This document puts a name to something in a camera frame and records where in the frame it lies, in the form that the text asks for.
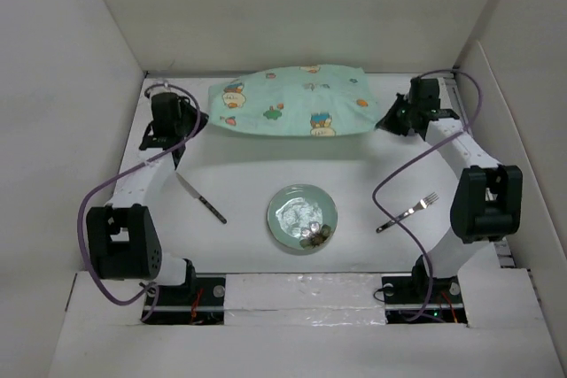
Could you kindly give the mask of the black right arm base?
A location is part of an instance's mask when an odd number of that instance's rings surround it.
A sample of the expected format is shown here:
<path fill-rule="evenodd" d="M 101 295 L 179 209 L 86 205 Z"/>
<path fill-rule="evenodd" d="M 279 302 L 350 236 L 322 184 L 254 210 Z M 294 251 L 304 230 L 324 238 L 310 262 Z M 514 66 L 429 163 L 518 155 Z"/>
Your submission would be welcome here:
<path fill-rule="evenodd" d="M 373 298 L 382 303 L 387 324 L 467 324 L 457 276 L 430 280 L 422 261 L 410 274 L 383 274 Z"/>

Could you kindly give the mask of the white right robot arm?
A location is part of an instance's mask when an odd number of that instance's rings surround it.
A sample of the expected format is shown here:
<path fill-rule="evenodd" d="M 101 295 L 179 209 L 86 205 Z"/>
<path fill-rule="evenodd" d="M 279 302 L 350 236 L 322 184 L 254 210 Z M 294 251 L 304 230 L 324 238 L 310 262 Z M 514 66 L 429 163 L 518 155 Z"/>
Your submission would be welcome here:
<path fill-rule="evenodd" d="M 456 112 L 440 107 L 440 82 L 429 73 L 410 81 L 377 128 L 394 135 L 417 134 L 437 151 L 458 179 L 449 211 L 449 229 L 416 261 L 409 290 L 431 301 L 442 281 L 454 278 L 491 241 L 517 232 L 521 219 L 523 174 L 486 153 Z"/>

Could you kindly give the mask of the black handled table knife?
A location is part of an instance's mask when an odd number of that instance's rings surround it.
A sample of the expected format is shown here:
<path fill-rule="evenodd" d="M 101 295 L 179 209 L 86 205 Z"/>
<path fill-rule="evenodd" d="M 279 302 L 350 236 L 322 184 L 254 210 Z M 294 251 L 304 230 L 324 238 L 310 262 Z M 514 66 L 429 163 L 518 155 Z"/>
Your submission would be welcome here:
<path fill-rule="evenodd" d="M 180 174 L 176 174 L 176 178 L 187 192 L 193 198 L 197 199 L 222 225 L 226 225 L 228 223 L 227 219 Z"/>

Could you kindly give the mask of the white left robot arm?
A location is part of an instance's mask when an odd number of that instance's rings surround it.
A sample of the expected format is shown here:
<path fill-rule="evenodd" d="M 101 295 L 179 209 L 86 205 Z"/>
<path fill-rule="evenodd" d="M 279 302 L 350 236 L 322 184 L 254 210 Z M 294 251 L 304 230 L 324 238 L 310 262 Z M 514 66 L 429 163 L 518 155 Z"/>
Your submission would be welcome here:
<path fill-rule="evenodd" d="M 105 205 L 86 214 L 89 260 L 100 280 L 156 282 L 184 305 L 195 298 L 198 284 L 190 277 L 187 259 L 162 249 L 151 206 L 175 173 L 185 144 L 204 128 L 208 116 L 178 86 L 144 95 L 150 100 L 151 120 L 136 150 L 139 164 L 120 175 L 119 187 Z"/>

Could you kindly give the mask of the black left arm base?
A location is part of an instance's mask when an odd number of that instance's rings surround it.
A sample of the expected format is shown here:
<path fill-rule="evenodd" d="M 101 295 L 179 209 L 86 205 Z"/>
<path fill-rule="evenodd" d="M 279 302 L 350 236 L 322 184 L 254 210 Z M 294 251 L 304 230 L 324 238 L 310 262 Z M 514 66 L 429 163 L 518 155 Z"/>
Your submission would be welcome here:
<path fill-rule="evenodd" d="M 192 271 L 181 286 L 160 286 L 159 297 L 144 300 L 142 323 L 164 326 L 217 326 L 224 324 L 225 274 Z"/>

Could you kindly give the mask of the green cartoon print cloth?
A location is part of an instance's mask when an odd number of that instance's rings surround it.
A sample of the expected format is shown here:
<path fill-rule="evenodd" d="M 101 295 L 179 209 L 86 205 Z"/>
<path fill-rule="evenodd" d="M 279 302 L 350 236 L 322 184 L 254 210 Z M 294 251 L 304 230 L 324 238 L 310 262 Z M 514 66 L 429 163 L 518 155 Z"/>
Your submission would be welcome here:
<path fill-rule="evenodd" d="M 384 115 L 367 75 L 350 66 L 272 68 L 208 90 L 209 123 L 247 135 L 358 135 Z"/>

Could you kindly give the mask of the silver metal fork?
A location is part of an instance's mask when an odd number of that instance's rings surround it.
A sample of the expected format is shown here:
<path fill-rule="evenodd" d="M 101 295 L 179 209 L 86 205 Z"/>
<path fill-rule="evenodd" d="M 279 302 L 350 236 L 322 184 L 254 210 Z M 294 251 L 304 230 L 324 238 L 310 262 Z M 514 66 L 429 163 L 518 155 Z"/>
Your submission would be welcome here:
<path fill-rule="evenodd" d="M 378 227 L 376 229 L 376 232 L 379 234 L 385 231 L 386 229 L 393 227 L 397 222 L 405 220 L 406 218 L 415 214 L 416 212 L 420 212 L 422 210 L 427 209 L 438 200 L 439 200 L 439 195 L 435 192 L 431 193 L 427 197 L 420 199 L 413 207 L 408 208 L 405 212 L 400 213 L 399 215 L 395 216 L 392 220 L 389 220 L 385 224 Z"/>

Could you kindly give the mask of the pale green floral plate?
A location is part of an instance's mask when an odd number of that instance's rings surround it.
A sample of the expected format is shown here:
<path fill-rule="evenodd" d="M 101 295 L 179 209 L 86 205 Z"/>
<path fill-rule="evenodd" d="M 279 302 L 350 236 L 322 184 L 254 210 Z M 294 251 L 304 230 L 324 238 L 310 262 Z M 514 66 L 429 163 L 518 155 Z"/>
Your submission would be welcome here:
<path fill-rule="evenodd" d="M 308 254 L 330 242 L 338 225 L 338 208 L 325 190 L 294 184 L 280 189 L 269 201 L 267 225 L 283 247 Z"/>

